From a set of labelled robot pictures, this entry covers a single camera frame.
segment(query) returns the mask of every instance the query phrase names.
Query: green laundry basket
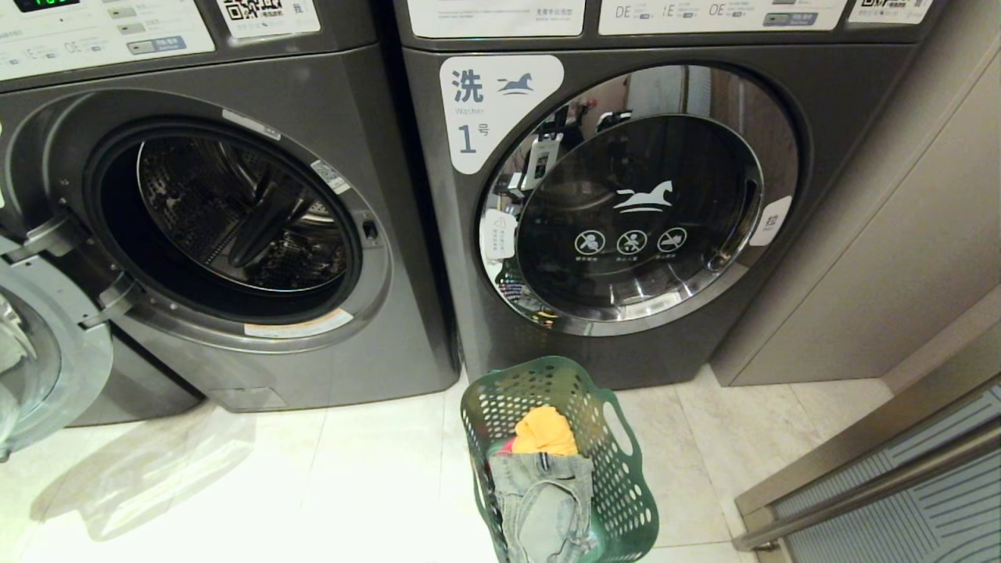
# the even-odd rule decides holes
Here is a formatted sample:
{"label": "green laundry basket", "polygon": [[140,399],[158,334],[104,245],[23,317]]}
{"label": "green laundry basket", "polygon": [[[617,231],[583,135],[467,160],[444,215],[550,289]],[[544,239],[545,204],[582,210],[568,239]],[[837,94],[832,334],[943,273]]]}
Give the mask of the green laundry basket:
{"label": "green laundry basket", "polygon": [[[500,510],[493,496],[487,457],[515,436],[515,425],[532,409],[556,407],[570,421],[581,455],[595,464],[591,529],[599,547],[582,563],[636,561],[657,540],[660,519],[643,479],[643,454],[616,396],[598,389],[572,360],[551,356],[492,372],[473,381],[462,395],[462,426],[476,476],[479,514],[493,537],[497,560],[508,562]],[[625,435],[606,420],[610,405]],[[629,444],[620,444],[629,440]]]}

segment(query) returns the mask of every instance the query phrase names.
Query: yellow cloth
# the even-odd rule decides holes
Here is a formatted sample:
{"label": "yellow cloth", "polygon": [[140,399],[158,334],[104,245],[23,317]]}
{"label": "yellow cloth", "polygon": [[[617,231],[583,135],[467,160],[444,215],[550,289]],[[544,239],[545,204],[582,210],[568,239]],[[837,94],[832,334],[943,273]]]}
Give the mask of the yellow cloth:
{"label": "yellow cloth", "polygon": [[576,456],[578,453],[570,423],[549,405],[529,411],[515,426],[515,434],[518,436],[511,448],[515,454],[546,452],[555,456]]}

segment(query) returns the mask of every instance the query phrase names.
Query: tile floor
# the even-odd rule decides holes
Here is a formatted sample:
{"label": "tile floor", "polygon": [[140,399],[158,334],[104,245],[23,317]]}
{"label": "tile floor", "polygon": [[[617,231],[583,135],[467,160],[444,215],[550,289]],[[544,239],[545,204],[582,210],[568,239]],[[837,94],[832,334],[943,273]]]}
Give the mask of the tile floor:
{"label": "tile floor", "polygon": [[[443,393],[295,413],[202,406],[70,429],[0,465],[0,561],[494,561]],[[890,398],[878,381],[619,393],[661,512],[651,563],[751,563],[733,498]]]}

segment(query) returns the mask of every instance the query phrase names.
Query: gray cloth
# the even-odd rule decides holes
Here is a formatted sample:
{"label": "gray cloth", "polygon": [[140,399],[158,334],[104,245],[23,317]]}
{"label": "gray cloth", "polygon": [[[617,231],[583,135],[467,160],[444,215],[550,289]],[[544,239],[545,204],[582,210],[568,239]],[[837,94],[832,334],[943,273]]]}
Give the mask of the gray cloth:
{"label": "gray cloth", "polygon": [[511,563],[574,563],[594,547],[591,460],[499,453],[489,466]]}

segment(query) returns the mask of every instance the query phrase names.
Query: qr code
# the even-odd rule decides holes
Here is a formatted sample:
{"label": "qr code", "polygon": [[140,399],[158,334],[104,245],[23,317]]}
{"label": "qr code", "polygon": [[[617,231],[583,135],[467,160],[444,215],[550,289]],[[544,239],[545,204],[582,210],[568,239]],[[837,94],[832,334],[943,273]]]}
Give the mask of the qr code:
{"label": "qr code", "polygon": [[280,17],[281,0],[224,0],[229,21]]}

